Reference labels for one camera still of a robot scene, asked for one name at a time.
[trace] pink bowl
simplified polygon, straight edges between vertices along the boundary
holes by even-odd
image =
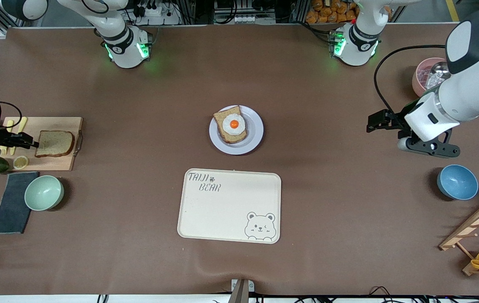
[[[421,71],[430,71],[430,68],[433,67],[434,64],[441,61],[445,61],[445,59],[429,58],[423,60],[421,63],[419,63],[419,65],[417,65],[415,73],[413,73],[413,77],[411,79],[411,87],[413,88],[413,91],[417,94],[417,96],[422,96],[423,93],[426,92],[426,88],[419,81],[418,74],[421,73]]]

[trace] toast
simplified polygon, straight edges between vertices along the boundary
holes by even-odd
[[[35,157],[62,157],[69,155],[75,145],[75,136],[64,130],[42,130]]]
[[[247,124],[245,125],[245,130],[237,136],[231,135],[223,130],[223,121],[226,116],[230,114],[241,115],[241,111],[239,108],[239,106],[234,106],[231,109],[227,109],[226,111],[213,114],[213,118],[215,119],[215,122],[217,122],[217,127],[219,129],[219,134],[221,135],[221,138],[223,138],[224,142],[229,144],[238,143],[241,140],[245,139],[245,137],[247,137]]]

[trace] egg white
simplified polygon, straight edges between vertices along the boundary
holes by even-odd
[[[232,120],[238,121],[238,127],[236,128],[230,127],[230,123],[232,122]],[[224,118],[222,127],[223,127],[223,130],[227,132],[228,134],[232,136],[238,136],[239,134],[243,133],[243,131],[245,130],[245,120],[243,119],[241,115],[230,114]]]

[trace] bowl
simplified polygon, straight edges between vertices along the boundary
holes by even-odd
[[[53,176],[35,178],[24,192],[24,202],[32,210],[47,210],[55,207],[64,197],[64,186]]]
[[[413,91],[416,93],[417,96],[422,96],[423,93],[426,92],[426,88],[421,84],[418,74],[421,71],[427,71],[426,75],[428,76],[428,73],[430,73],[430,68],[432,68],[434,64],[441,61],[446,60],[443,58],[428,58],[419,63],[419,65],[417,65],[415,73],[413,73],[413,77],[411,79],[411,87],[413,88]]]
[[[474,173],[462,165],[448,165],[438,175],[438,188],[449,198],[469,200],[477,194],[479,184]]]

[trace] white plate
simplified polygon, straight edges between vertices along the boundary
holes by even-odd
[[[185,173],[178,234],[184,238],[276,243],[280,177],[193,168]]]
[[[237,105],[226,106],[224,109],[221,109],[220,112],[231,109],[234,106]],[[209,137],[211,142],[213,142],[215,147],[221,152],[229,155],[243,155],[249,153],[260,144],[262,136],[264,136],[264,123],[262,123],[262,119],[256,111],[243,105],[240,105],[239,108],[241,116],[245,120],[245,129],[247,129],[247,136],[240,142],[233,144],[224,142],[219,134],[219,129],[215,119],[211,118],[211,122],[209,123]]]

